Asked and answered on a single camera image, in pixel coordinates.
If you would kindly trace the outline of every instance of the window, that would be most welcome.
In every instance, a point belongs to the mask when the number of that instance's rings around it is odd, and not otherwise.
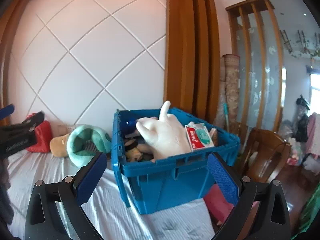
[[[320,114],[320,74],[311,74],[310,83],[311,83],[310,114],[312,114],[313,112]]]
[[[284,107],[284,98],[285,98],[285,82],[287,80],[287,70],[285,67],[282,67],[282,90],[281,90],[281,106]]]

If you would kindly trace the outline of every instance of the blue plastic crate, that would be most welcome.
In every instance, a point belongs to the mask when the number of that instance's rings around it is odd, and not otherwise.
[[[133,118],[159,116],[160,110],[117,110],[113,121],[111,163],[122,200],[130,207],[121,174],[128,178],[133,201],[140,214],[151,214],[205,196],[215,183],[207,168],[209,154],[217,152],[228,165],[233,165],[240,147],[236,135],[180,109],[172,108],[168,112],[174,114],[183,126],[193,121],[205,123],[209,131],[217,128],[220,146],[172,156],[156,163],[127,163],[120,123]]]

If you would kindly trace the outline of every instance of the metal screw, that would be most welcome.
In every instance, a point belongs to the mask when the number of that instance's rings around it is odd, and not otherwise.
[[[67,176],[67,177],[65,177],[65,179],[64,179],[64,181],[65,181],[66,183],[70,183],[72,180],[73,180],[73,177],[72,177],[72,176]]]
[[[42,182],[43,182],[43,181],[42,181],[41,179],[40,179],[40,180],[37,180],[37,181],[36,181],[36,186],[37,186],[37,187],[41,186],[41,185],[42,185]]]
[[[279,180],[273,180],[272,183],[276,186],[279,186],[280,185],[280,181]]]
[[[250,181],[251,181],[251,179],[250,179],[248,176],[243,176],[243,177],[242,177],[242,180],[243,180],[244,182],[250,182]]]

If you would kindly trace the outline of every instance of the crate handle hole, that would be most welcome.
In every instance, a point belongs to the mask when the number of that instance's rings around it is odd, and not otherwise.
[[[178,169],[178,168],[175,168],[175,169],[174,169],[174,174],[173,174],[173,176],[174,176],[173,179],[174,179],[174,180],[177,180],[177,179],[178,179],[178,175],[179,175],[179,169]]]
[[[188,158],[188,164],[189,163],[193,163],[193,162],[197,162],[200,161],[202,159],[201,155],[195,155],[195,156],[191,156]]]
[[[184,165],[184,164],[186,164],[185,158],[176,160],[176,166],[181,166],[181,165]]]

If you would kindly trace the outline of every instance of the beige plush toy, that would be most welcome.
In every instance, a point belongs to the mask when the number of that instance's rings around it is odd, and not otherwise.
[[[55,137],[50,141],[50,150],[55,157],[68,157],[67,141],[70,134]]]

